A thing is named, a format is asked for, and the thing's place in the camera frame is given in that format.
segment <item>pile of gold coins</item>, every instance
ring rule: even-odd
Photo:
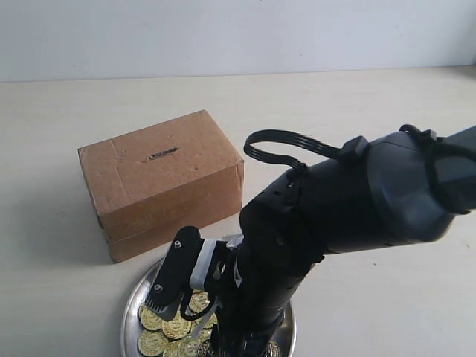
[[[190,309],[203,311],[209,301],[205,292],[195,290],[190,299]],[[144,304],[139,308],[139,319],[144,331],[138,339],[139,352],[144,357],[216,357],[210,345],[211,329],[217,324],[215,314],[204,325],[196,338],[191,333],[197,328],[201,319],[187,321],[180,312],[171,321],[164,321]],[[271,341],[265,357],[280,357],[279,347]]]

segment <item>black strap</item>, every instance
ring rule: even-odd
[[[267,164],[288,165],[298,173],[307,168],[306,164],[292,156],[271,154],[252,146],[252,144],[262,142],[293,145],[327,158],[337,158],[340,151],[337,147],[331,147],[330,145],[323,144],[313,138],[297,134],[296,132],[288,132],[286,130],[260,130],[259,132],[254,132],[248,136],[244,147],[246,155],[258,161],[266,162]]]
[[[437,169],[434,165],[437,158],[442,156],[461,156],[476,161],[476,152],[458,145],[447,144],[444,138],[436,137],[431,130],[420,131],[413,125],[405,124],[400,128],[401,132],[409,134],[419,145],[425,158],[425,170],[428,185],[433,197],[448,211],[456,214],[468,214],[468,210],[458,210],[451,197],[441,188],[438,181]]]

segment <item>table surface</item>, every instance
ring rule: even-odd
[[[403,123],[445,136],[475,124],[475,98],[470,67],[0,84],[0,356],[118,357],[129,293],[164,252],[112,264],[78,147],[200,109],[239,149],[265,128],[336,146]],[[248,159],[244,201],[282,171]],[[293,298],[295,356],[474,356],[475,217],[433,244],[326,258]]]

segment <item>silver tray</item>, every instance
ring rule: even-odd
[[[127,301],[126,310],[122,318],[120,327],[120,345],[123,357],[142,357],[137,347],[137,340],[143,331],[138,318],[139,306],[145,301],[150,285],[155,278],[157,269],[162,264],[164,258],[160,259],[147,273],[139,280],[132,290],[132,294]],[[282,357],[291,357],[296,341],[296,322],[292,312],[291,304],[286,307],[284,320],[273,335],[281,350]]]

